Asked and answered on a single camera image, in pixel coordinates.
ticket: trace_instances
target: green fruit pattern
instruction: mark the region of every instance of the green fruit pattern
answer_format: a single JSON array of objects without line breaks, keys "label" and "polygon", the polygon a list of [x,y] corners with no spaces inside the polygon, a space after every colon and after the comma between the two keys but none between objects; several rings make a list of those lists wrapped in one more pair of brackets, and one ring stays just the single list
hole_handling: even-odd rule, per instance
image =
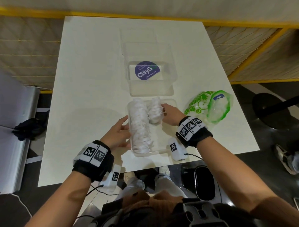
[{"label": "green fruit pattern", "polygon": [[187,115],[190,111],[195,111],[198,114],[204,113],[204,110],[208,109],[210,103],[211,95],[214,91],[204,91],[198,94],[192,102],[189,104],[188,108],[185,110]]}]

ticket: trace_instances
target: blue logo label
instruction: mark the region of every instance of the blue logo label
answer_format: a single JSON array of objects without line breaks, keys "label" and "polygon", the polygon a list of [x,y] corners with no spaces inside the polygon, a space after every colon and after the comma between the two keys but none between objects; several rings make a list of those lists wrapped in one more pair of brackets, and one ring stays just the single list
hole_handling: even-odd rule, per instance
[{"label": "blue logo label", "polygon": [[214,99],[214,100],[217,100],[217,99],[221,99],[221,98],[224,98],[224,95],[223,95],[223,94],[217,95],[217,96],[215,96],[213,99]]},{"label": "blue logo label", "polygon": [[160,68],[150,61],[140,62],[135,67],[135,74],[141,80],[147,80],[158,72],[160,72]]}]

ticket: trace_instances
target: green plastic bag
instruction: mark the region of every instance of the green plastic bag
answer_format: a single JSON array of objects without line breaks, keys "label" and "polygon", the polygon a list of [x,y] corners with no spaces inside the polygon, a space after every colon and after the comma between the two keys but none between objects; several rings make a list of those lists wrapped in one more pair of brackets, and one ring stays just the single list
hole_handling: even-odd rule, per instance
[{"label": "green plastic bag", "polygon": [[185,110],[185,114],[196,116],[212,128],[223,120],[233,105],[233,95],[225,91],[199,93]]}]

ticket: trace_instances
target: sneaker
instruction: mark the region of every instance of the sneaker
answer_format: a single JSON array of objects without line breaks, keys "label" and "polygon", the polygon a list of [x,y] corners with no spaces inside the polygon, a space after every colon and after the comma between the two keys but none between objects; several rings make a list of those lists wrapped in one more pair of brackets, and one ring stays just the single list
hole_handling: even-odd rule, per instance
[{"label": "sneaker", "polygon": [[159,173],[160,174],[165,174],[167,176],[170,176],[170,171],[169,171],[168,166],[159,167]]},{"label": "sneaker", "polygon": [[125,172],[123,174],[123,180],[126,184],[128,184],[128,181],[132,178],[132,177],[136,177],[134,172]]},{"label": "sneaker", "polygon": [[279,161],[281,161],[281,163],[285,167],[285,169],[292,175],[297,174],[294,168],[292,167],[293,155],[290,152],[283,149],[278,144],[275,144],[273,150]]}]

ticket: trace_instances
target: pants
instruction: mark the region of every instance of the pants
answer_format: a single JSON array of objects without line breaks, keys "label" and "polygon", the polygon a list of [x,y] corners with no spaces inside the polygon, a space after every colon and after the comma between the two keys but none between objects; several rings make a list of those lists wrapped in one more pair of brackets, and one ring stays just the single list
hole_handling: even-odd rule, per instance
[{"label": "pants", "polygon": [[[158,174],[156,176],[155,185],[156,189],[154,194],[158,194],[162,190],[166,190],[172,196],[183,196],[184,198],[187,198],[185,193],[171,181],[169,176],[165,174]],[[132,177],[128,181],[127,187],[125,187],[124,190],[119,193],[115,200],[118,200],[124,196],[133,195],[140,189],[144,190],[144,188],[145,185],[142,180],[139,180],[137,177]]]}]

